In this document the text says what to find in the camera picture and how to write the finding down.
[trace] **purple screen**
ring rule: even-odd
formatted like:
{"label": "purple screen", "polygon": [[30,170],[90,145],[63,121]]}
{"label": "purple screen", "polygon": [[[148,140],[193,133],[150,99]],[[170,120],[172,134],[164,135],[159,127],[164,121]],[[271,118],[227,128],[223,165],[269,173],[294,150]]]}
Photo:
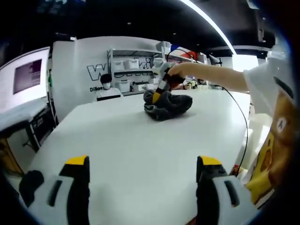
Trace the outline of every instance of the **purple screen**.
{"label": "purple screen", "polygon": [[13,94],[40,84],[41,65],[42,60],[37,60],[15,69]]}

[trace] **desk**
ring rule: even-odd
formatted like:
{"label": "desk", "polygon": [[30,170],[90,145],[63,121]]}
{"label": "desk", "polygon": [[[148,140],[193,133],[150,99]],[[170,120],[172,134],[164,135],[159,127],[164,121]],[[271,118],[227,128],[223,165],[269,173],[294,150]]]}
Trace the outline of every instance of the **desk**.
{"label": "desk", "polygon": [[[245,121],[222,90],[177,90],[193,97],[181,117],[153,121],[143,95],[76,107],[50,134],[31,169],[47,179],[70,157],[90,157],[90,224],[184,225],[197,214],[197,156],[218,158],[229,172]],[[246,118],[250,96],[235,93]]]}

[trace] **ceiling light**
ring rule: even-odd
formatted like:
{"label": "ceiling light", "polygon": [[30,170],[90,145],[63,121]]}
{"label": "ceiling light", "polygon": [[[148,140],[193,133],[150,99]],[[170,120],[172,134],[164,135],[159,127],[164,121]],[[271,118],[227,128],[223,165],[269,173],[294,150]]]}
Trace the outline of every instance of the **ceiling light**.
{"label": "ceiling light", "polygon": [[228,38],[225,36],[225,34],[221,31],[221,29],[216,25],[216,23],[205,13],[203,12],[198,6],[196,6],[194,3],[192,3],[190,0],[179,0],[192,8],[194,11],[196,11],[200,16],[202,16],[215,30],[218,32],[218,34],[221,36],[221,38],[225,41],[225,43],[228,45],[230,48],[231,52],[233,55],[236,55],[236,52],[228,40]]}

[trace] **black ceiling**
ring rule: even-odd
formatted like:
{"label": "black ceiling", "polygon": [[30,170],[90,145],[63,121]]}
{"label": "black ceiling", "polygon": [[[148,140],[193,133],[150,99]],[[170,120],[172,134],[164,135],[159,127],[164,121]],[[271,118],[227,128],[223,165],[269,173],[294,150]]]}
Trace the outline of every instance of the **black ceiling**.
{"label": "black ceiling", "polygon": [[[64,1],[33,0],[31,4],[25,1],[21,5],[10,2],[1,13],[2,21],[10,21],[4,25],[1,38],[13,40],[22,52],[52,45],[57,33],[78,39],[143,37],[169,41],[195,51],[225,46],[202,17],[179,0]],[[215,21],[232,45],[271,47],[274,44],[274,36],[268,30],[265,30],[266,42],[258,41],[255,10],[248,7],[246,0],[193,2]]]}

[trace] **face mask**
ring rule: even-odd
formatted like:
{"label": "face mask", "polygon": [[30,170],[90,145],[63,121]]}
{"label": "face mask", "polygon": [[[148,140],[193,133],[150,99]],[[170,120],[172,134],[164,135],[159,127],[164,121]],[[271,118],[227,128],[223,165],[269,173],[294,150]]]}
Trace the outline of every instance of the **face mask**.
{"label": "face mask", "polygon": [[104,88],[105,90],[110,89],[110,88],[111,88],[111,83],[104,83],[104,84],[103,84],[103,88]]}

